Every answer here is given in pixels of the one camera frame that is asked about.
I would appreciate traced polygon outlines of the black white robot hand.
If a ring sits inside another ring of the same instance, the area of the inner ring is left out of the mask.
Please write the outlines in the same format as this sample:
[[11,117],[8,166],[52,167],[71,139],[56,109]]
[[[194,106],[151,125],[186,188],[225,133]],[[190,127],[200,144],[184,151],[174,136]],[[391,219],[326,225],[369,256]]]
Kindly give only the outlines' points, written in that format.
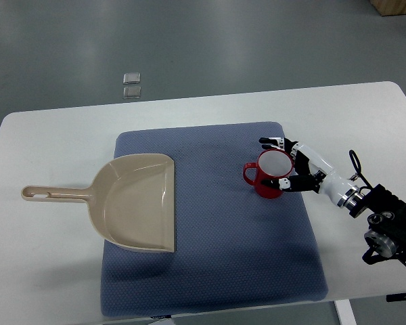
[[302,142],[286,137],[262,137],[258,141],[264,149],[280,149],[293,161],[294,174],[281,179],[266,178],[261,184],[282,192],[325,194],[337,207],[352,210],[363,198],[360,187],[341,177],[335,167]]

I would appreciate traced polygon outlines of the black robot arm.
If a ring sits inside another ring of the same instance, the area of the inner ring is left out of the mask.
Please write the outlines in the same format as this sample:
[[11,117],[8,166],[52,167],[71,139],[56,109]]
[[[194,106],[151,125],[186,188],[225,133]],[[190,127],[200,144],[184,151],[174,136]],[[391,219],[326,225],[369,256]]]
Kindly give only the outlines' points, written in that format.
[[406,202],[395,196],[384,186],[372,186],[363,176],[360,160],[354,150],[349,151],[355,174],[352,180],[361,179],[364,183],[353,190],[348,205],[351,217],[358,217],[366,210],[368,230],[364,239],[368,250],[362,259],[373,265],[383,261],[397,260],[406,267]]

